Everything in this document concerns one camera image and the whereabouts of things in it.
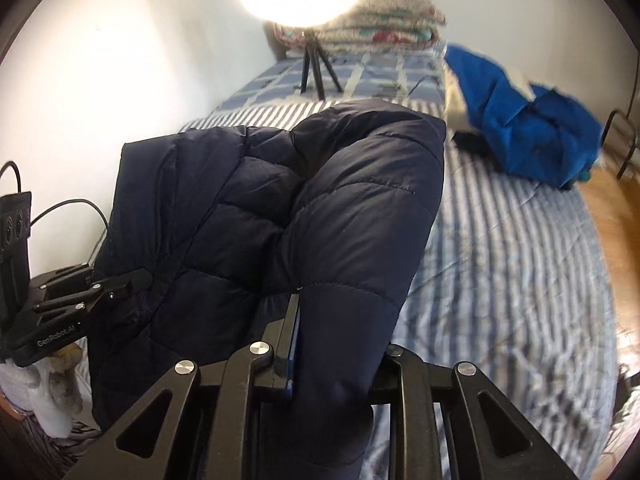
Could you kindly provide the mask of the white gloved left hand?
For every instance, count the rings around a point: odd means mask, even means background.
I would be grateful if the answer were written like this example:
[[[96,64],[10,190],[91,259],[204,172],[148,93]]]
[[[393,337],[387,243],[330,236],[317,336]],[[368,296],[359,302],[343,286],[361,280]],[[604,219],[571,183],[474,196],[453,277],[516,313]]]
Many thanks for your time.
[[[51,438],[66,439],[82,410],[76,366],[83,354],[78,344],[70,344],[26,367],[11,359],[1,364],[2,392],[18,408],[32,412]]]

